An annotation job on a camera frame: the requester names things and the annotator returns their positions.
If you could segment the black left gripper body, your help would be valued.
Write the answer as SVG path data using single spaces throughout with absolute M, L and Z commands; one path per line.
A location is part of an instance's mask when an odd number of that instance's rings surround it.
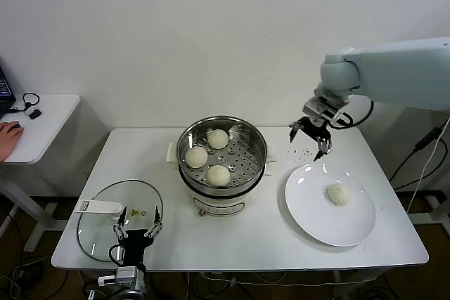
M 144 267 L 143 258 L 147 247 L 154 243 L 152 233 L 146 229 L 127 230 L 126 235 L 118 240 L 124 249 L 122 261 L 124 266 Z

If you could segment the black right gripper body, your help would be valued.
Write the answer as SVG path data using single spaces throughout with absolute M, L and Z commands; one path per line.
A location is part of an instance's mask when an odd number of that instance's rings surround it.
M 331 134 L 327 130 L 326 123 L 316 126 L 308 117 L 302 117 L 299 121 L 299 129 L 313 141 L 331 141 Z

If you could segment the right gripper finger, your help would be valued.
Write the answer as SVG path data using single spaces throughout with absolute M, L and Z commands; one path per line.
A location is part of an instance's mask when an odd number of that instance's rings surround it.
M 304 126 L 302 125 L 301 120 L 297 120 L 289 125 L 290 133 L 289 133 L 289 139 L 292 143 L 297 135 L 297 133 L 301 130 L 303 130 Z
M 327 155 L 332 148 L 332 140 L 331 138 L 317 138 L 318 152 L 314 158 L 314 161 L 321 159 L 323 156 Z

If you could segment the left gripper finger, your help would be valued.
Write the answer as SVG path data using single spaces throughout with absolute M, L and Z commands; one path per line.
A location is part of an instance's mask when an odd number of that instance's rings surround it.
M 162 216 L 158 209 L 158 206 L 155 207 L 153 225 L 147 230 L 145 233 L 145 237 L 157 237 L 162 230 Z
M 124 237 L 126 237 L 123 231 L 126 215 L 127 215 L 127 208 L 125 207 L 122 210 L 122 213 L 119 215 L 117 222 L 113 224 L 113 231 L 118 239 L 123 239 Z

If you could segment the person's hand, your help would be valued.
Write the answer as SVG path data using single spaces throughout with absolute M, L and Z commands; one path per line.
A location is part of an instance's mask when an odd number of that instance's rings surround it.
M 0 163 L 5 162 L 23 135 L 18 121 L 2 122 L 0 127 Z

